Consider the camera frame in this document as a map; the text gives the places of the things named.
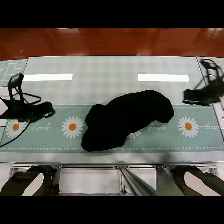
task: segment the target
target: daisy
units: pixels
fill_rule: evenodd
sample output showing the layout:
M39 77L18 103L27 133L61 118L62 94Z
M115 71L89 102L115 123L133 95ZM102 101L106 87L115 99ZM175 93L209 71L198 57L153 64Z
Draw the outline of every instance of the daisy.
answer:
M128 137L129 137L129 138L136 138L136 137L138 137L140 134L141 134L140 131L136 131L135 133L131 133Z
M63 122L62 131L63 135L66 135L66 138L75 138L75 136L79 136L83 129L83 122L78 117L69 117Z
M199 127L194 118L186 116L182 117L181 119L179 119L177 127L179 127L179 131L182 131L182 135L185 135L185 137L188 138L194 138L194 136L197 136L197 134L199 133Z
M10 120L6 125L6 135L8 138L17 137L26 127L26 122L18 122L18 120Z

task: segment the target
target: red-brown wood floor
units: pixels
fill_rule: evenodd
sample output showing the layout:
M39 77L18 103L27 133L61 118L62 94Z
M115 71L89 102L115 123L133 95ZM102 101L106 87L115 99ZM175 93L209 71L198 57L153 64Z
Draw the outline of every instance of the red-brown wood floor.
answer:
M224 28L0 28L0 60L57 55L224 57Z

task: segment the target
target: crumpled black cloth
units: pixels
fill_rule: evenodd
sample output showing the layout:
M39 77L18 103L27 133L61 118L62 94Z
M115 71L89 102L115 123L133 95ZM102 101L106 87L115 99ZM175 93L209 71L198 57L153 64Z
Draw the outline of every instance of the crumpled black cloth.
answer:
M121 147L130 133L155 120L167 123L173 116L170 100L154 90L125 94L105 106L96 104L85 119L82 148L91 152Z

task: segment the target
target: tabletop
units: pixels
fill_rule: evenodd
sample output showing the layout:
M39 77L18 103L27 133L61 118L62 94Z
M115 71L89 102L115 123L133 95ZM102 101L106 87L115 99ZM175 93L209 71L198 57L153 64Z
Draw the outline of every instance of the tabletop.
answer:
M223 138L213 107L182 104L183 91L193 89L203 78L196 57L31 57L1 62L0 85L7 85L11 75L18 72L25 76L22 90L41 96L43 102L50 101L56 114L32 124L21 137L1 148L1 161L149 164L224 159ZM149 74L150 78L175 75L182 81L138 81L138 74ZM43 76L49 80L38 80ZM133 133L124 147L96 153L84 152L80 137L61 134L63 124L72 119L80 119L84 125L91 105L146 89L159 91L173 104L175 116L167 125L153 123L147 130ZM177 126L186 120L196 124L192 138L178 131ZM7 121L6 128L0 127L1 143L9 140L12 133L7 130L13 124Z

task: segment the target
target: flower center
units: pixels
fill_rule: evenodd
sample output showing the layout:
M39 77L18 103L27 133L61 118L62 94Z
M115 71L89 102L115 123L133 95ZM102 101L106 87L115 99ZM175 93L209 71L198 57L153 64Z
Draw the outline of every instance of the flower center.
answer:
M13 126L12 126L12 130L13 131L17 131L19 129L19 124L14 124Z
M70 129L71 131L74 131L74 130L76 129L76 124L70 124L70 125L69 125L69 129Z
M186 124L185 124L185 128L186 128L188 131L190 131L190 130L192 129L192 124L190 124L190 123L186 123Z

